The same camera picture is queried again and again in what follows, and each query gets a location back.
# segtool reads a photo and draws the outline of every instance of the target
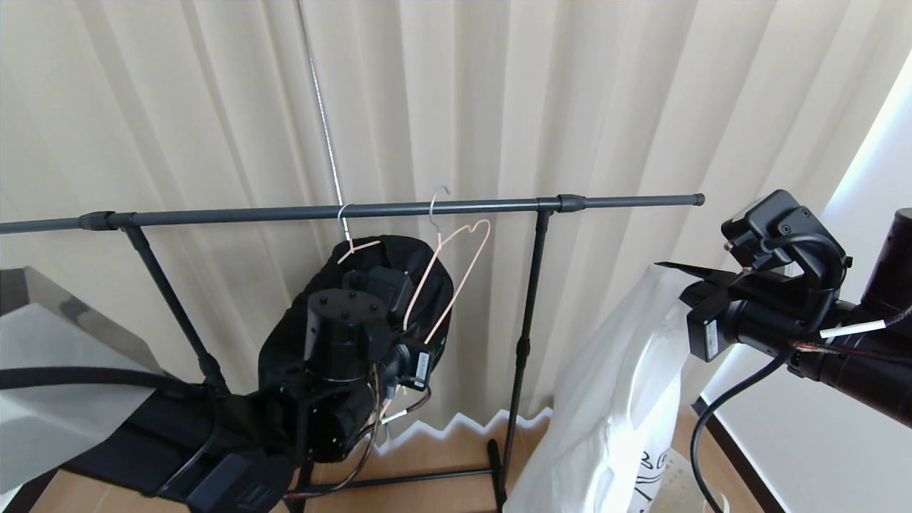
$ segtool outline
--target hanger hook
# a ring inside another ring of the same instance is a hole
[[[342,231],[345,232],[345,239],[350,242],[351,234],[348,232],[348,225],[346,225],[345,223],[342,222],[342,211],[345,210],[346,207],[349,205],[351,205],[351,203],[343,204],[339,208],[339,213],[336,214],[336,220],[339,222],[339,226],[342,228]]]
[[[437,229],[438,234],[440,233],[440,227],[434,222],[434,202],[437,201],[437,194],[440,193],[440,189],[443,189],[447,194],[450,193],[450,189],[447,188],[446,185],[438,187],[437,190],[434,191],[434,196],[430,199],[430,208],[428,209],[428,218],[430,219],[430,223],[434,225],[434,228]]]

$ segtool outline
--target clothes rack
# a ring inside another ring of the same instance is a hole
[[[494,497],[497,510],[501,511],[506,501],[506,477],[510,467],[510,456],[513,451],[513,437],[516,431],[516,416],[519,409],[519,398],[523,388],[525,364],[531,351],[532,318],[535,308],[535,295],[538,290],[538,279],[542,270],[545,236],[548,222],[553,214],[563,214],[585,210],[587,208],[618,208],[633,206],[673,206],[702,205],[703,194],[665,195],[665,196],[625,196],[587,198],[575,194],[559,194],[553,197],[507,199],[507,200],[474,200],[450,201],[434,204],[435,215],[449,214],[496,214],[500,212],[536,212],[535,237],[533,242],[532,262],[529,269],[529,282],[526,290],[523,326],[519,340],[516,342],[516,365],[513,374],[513,391],[510,398],[510,413],[507,421],[507,433],[504,440],[503,457],[495,440],[489,440],[487,453],[489,465],[484,468],[454,470],[449,472],[431,472],[410,476],[395,476],[381,479],[364,479],[352,482],[348,487],[371,487],[396,483],[408,483],[429,479],[442,479],[459,476],[478,476],[489,474],[492,477]],[[0,235],[48,232],[57,230],[84,229],[90,231],[122,230],[133,247],[140,254],[143,264],[149,270],[152,280],[168,304],[171,314],[177,320],[193,351],[200,362],[200,369],[206,381],[227,390],[217,360],[205,349],[199,334],[193,327],[187,312],[183,309],[177,294],[171,287],[167,276],[152,252],[149,241],[142,232],[143,226],[161,225],[201,225],[212,223],[249,223],[262,221],[295,221],[312,219],[335,219],[339,206],[294,206],[269,208],[241,208],[220,210],[187,210],[151,213],[118,213],[111,211],[92,212],[79,217],[60,219],[43,219],[36,221],[18,221],[0,223]],[[403,215],[427,215],[430,203],[392,203],[392,204],[349,204],[345,207],[345,217],[386,217]],[[310,486],[312,463],[305,463],[299,472],[295,492],[318,492],[331,485]],[[303,501],[297,504],[303,508]]]

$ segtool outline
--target beige curtain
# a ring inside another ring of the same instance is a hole
[[[818,212],[912,46],[904,0],[304,2],[346,202],[707,195],[700,208],[558,215],[523,412],[650,262],[718,266],[719,224],[775,188]],[[3,2],[2,217],[335,204],[296,5]],[[452,230],[476,219],[441,217]],[[506,407],[533,215],[494,215],[421,418]],[[426,218],[355,236],[432,241]],[[153,248],[238,392],[290,299],[341,240],[335,221],[156,227]],[[448,249],[459,276],[474,241]],[[127,242],[4,236],[134,330],[162,366],[195,359]],[[711,367],[689,365],[699,388]]]

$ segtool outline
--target floor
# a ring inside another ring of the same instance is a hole
[[[697,420],[690,409],[681,412],[672,446],[687,453],[689,434]],[[527,428],[518,428],[513,448],[513,462],[507,479],[507,489],[538,445],[547,429],[547,419]],[[468,425],[456,424],[445,439],[418,432],[407,444],[373,455],[361,473],[361,478],[398,476],[422,471],[440,471],[487,465],[485,443],[495,438],[503,446],[506,422],[493,423],[487,433],[478,433]],[[724,493],[733,513],[762,513],[748,488],[741,482],[719,446],[705,434],[701,444],[700,462],[703,474]],[[356,457],[337,464],[317,466],[315,483],[337,482],[347,475]],[[490,476],[467,476],[451,479],[404,483],[382,487],[344,490],[327,497],[307,501],[306,513],[364,511],[382,508],[400,513],[436,511],[440,513],[489,512],[495,510]],[[44,495],[35,504],[33,513],[186,513],[185,506],[163,499],[145,498],[138,493],[110,486],[68,472],[58,472]],[[282,505],[275,513],[285,512]]]

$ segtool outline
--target pink hanger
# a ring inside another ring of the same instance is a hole
[[[348,232],[348,226],[346,226],[345,223],[342,223],[342,211],[345,210],[345,208],[349,205],[350,204],[343,204],[342,208],[339,209],[339,213],[336,214],[336,220],[339,222],[339,225],[342,226],[342,230],[345,231],[345,239],[348,241],[348,251],[336,262],[337,264],[344,262],[346,258],[354,255],[355,252],[359,249],[364,249],[365,247],[371,247],[380,244],[380,241],[375,240],[368,242],[367,244],[362,244],[361,246],[355,247],[355,243],[351,240],[351,234]]]
[[[442,186],[440,189],[443,189],[444,191],[446,191],[447,194],[450,193],[450,189],[448,189],[446,187],[446,185]],[[430,341],[430,338],[433,337],[434,333],[437,332],[437,328],[440,327],[440,324],[443,322],[443,319],[446,318],[448,313],[450,313],[450,310],[453,308],[453,304],[456,302],[456,298],[460,295],[460,292],[462,291],[462,286],[465,285],[466,280],[469,278],[469,274],[472,272],[472,268],[475,267],[475,262],[478,261],[478,256],[482,253],[482,250],[484,249],[484,245],[487,244],[488,237],[491,236],[491,221],[489,221],[487,219],[482,219],[482,220],[478,221],[477,223],[475,223],[474,225],[465,225],[465,226],[459,228],[458,230],[456,230],[455,232],[450,234],[450,236],[448,236],[447,238],[444,239],[443,236],[440,234],[440,227],[437,225],[437,223],[434,223],[434,202],[437,201],[437,193],[440,192],[440,189],[438,189],[437,192],[434,193],[434,197],[431,198],[430,209],[428,211],[428,217],[430,218],[430,223],[432,225],[434,225],[435,228],[437,228],[437,249],[434,250],[434,255],[430,258],[430,262],[428,263],[428,266],[424,269],[424,274],[421,276],[421,281],[418,282],[418,286],[415,289],[415,293],[411,297],[411,301],[409,302],[409,307],[405,310],[405,318],[402,321],[403,330],[405,330],[409,326],[409,314],[411,313],[411,309],[412,309],[412,307],[415,306],[415,300],[418,299],[418,295],[421,292],[421,289],[424,287],[424,282],[428,278],[428,274],[430,273],[430,268],[433,267],[434,262],[437,261],[437,257],[440,254],[440,251],[443,249],[443,247],[446,246],[446,244],[449,243],[460,232],[463,232],[465,230],[469,230],[469,233],[474,232],[481,223],[484,223],[486,225],[487,230],[485,231],[484,239],[482,240],[482,243],[478,246],[478,251],[475,252],[475,256],[472,257],[472,261],[469,263],[469,268],[466,269],[465,274],[462,275],[462,280],[459,282],[459,286],[456,287],[455,292],[453,292],[453,298],[450,300],[450,304],[448,304],[447,308],[443,310],[442,314],[440,314],[440,318],[437,319],[437,323],[434,324],[434,327],[430,329],[428,336],[424,339],[424,343],[428,343],[428,341]]]

